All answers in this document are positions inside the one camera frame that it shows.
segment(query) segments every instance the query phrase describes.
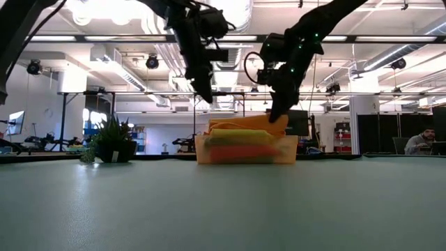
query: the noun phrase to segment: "desk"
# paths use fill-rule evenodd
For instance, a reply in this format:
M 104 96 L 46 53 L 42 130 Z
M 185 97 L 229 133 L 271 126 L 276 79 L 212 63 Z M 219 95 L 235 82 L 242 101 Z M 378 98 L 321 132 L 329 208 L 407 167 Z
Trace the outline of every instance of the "desk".
M 446 159 L 0 167 L 0 250 L 444 250 Z

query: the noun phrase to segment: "potted plant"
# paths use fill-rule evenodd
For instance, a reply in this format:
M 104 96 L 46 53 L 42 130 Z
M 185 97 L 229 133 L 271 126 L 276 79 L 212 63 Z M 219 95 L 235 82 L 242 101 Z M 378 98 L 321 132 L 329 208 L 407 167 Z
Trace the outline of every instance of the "potted plant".
M 81 161 L 92 163 L 94 156 L 103 162 L 128 162 L 134 156 L 137 143 L 132 141 L 128 120 L 120 123 L 112 116 L 107 122 L 98 125 L 99 133 L 92 138 L 90 149 L 81 157 Z

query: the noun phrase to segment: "man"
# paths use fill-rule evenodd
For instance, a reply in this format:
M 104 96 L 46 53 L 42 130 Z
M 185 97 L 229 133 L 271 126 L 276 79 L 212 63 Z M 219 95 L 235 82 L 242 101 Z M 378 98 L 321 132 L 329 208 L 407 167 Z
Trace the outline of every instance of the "man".
M 404 149 L 406 155 L 431 155 L 432 142 L 435 141 L 435 130 L 427 126 L 424 132 L 409 139 Z

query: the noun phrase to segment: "green plant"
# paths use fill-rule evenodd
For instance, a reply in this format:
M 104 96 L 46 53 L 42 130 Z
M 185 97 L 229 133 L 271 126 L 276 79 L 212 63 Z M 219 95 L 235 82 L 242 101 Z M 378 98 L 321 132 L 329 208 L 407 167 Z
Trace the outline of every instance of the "green plant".
M 118 117 L 111 116 L 102 125 L 97 125 L 99 133 L 91 138 L 89 149 L 81 155 L 81 161 L 87 164 L 95 162 L 96 147 L 98 144 L 118 144 L 119 142 L 131 142 L 131 128 L 126 122 L 119 122 Z

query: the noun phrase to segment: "white column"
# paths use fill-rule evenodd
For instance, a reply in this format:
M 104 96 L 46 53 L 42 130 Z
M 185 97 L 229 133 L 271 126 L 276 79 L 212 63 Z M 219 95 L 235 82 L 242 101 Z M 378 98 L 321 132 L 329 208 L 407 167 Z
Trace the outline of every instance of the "white column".
M 87 73 L 81 68 L 71 65 L 67 70 L 59 73 L 59 92 L 72 93 L 83 92 L 86 90 Z M 73 137 L 82 138 L 83 118 L 82 112 L 85 108 L 85 96 L 78 95 L 66 105 L 65 127 L 63 138 L 72 139 Z M 58 132 L 56 138 L 60 137 L 61 122 L 58 123 Z
M 367 73 L 360 79 L 350 79 L 352 92 L 379 92 L 378 77 L 373 73 Z M 354 96 L 350 97 L 350 128 L 352 154 L 360 154 L 359 133 L 357 130 L 357 116 L 363 114 L 376 114 L 379 112 L 380 103 L 378 96 Z

